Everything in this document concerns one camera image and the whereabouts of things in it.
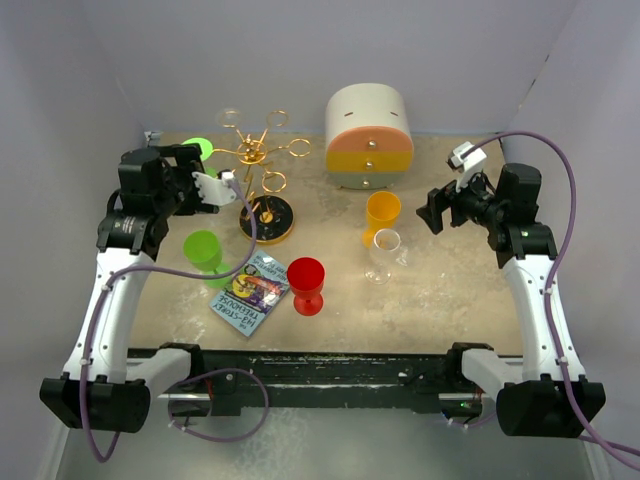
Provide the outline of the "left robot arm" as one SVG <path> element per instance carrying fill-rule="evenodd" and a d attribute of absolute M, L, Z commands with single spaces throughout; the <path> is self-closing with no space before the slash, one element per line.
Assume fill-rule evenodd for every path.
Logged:
<path fill-rule="evenodd" d="M 206 369 L 195 345 L 165 344 L 137 366 L 127 363 L 142 290 L 153 270 L 168 220 L 215 213 L 196 186 L 204 168 L 197 144 L 152 146 L 122 155 L 119 189 L 107 203 L 97 235 L 94 287 L 81 332 L 57 378 L 39 396 L 67 427 L 136 433 L 152 400 L 172 385 L 202 387 Z"/>

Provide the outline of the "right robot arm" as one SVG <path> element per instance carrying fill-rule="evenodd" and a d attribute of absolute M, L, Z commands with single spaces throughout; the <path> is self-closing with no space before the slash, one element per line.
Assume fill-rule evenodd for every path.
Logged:
<path fill-rule="evenodd" d="M 577 438 L 584 430 L 580 420 L 592 420 L 606 395 L 602 384 L 587 379 L 568 332 L 552 271 L 559 254 L 551 229 L 536 219 L 541 182 L 536 168 L 507 164 L 495 188 L 479 172 L 464 187 L 452 181 L 432 189 L 416 213 L 434 234 L 443 229 L 444 212 L 454 227 L 471 221 L 487 230 L 523 339 L 519 367 L 488 346 L 454 344 L 446 383 L 456 391 L 479 387 L 494 400 L 508 436 Z"/>

